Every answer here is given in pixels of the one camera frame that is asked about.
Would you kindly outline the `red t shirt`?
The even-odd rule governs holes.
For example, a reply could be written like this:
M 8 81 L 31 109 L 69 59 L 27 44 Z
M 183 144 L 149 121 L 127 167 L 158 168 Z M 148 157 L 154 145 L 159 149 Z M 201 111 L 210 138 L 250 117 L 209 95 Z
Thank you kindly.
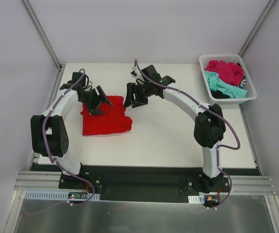
M 122 96 L 109 96 L 113 106 L 103 103 L 99 109 L 102 115 L 90 115 L 88 109 L 83 106 L 82 134 L 83 136 L 106 135 L 125 133 L 132 128 L 132 119 L 125 115 L 124 98 Z

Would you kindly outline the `white plastic basket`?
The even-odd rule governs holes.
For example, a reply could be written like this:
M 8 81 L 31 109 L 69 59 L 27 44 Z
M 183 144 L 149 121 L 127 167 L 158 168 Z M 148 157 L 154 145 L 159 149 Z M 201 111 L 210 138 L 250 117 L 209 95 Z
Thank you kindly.
M 207 82 L 206 75 L 204 73 L 204 68 L 209 64 L 211 60 L 217 60 L 217 61 L 225 61 L 225 62 L 234 62 L 239 63 L 241 65 L 241 68 L 244 71 L 244 76 L 246 78 L 246 84 L 244 86 L 244 90 L 246 90 L 246 97 L 244 98 L 234 98 L 234 99 L 216 99 L 212 96 L 209 84 Z M 242 57 L 238 54 L 206 54 L 201 55 L 199 57 L 199 64 L 202 71 L 202 76 L 204 79 L 204 83 L 207 89 L 209 103 L 214 104 L 217 103 L 219 105 L 229 105 L 229 104 L 242 104 L 248 100 L 255 100 L 257 97 L 257 93 L 255 90 L 255 87 L 252 83 L 251 77 L 248 73 L 248 70 L 242 60 Z

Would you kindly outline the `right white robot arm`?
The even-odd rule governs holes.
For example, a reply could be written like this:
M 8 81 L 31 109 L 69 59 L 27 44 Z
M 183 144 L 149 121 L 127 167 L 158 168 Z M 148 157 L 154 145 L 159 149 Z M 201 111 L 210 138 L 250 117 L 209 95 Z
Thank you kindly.
M 208 105 L 184 92 L 176 81 L 161 77 L 153 65 L 139 69 L 135 63 L 131 75 L 134 83 L 127 83 L 127 94 L 124 107 L 140 107 L 148 104 L 150 96 L 158 96 L 184 111 L 194 122 L 194 138 L 202 147 L 202 175 L 193 182 L 193 188 L 199 192 L 210 193 L 217 189 L 223 174 L 217 146 L 220 145 L 226 131 L 221 107 Z

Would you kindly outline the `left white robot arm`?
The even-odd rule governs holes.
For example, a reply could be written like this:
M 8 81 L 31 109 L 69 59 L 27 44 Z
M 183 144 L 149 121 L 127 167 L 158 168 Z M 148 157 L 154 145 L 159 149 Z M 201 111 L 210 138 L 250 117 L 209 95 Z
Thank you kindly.
M 81 189 L 86 185 L 87 178 L 80 173 L 81 163 L 69 151 L 65 126 L 65 119 L 78 102 L 92 116 L 104 114 L 99 109 L 103 103 L 113 106 L 101 86 L 94 88 L 89 84 L 89 77 L 82 68 L 73 72 L 71 80 L 60 87 L 57 98 L 45 112 L 31 117 L 31 137 L 33 151 L 48 157 L 63 174 L 70 176 L 71 185 Z

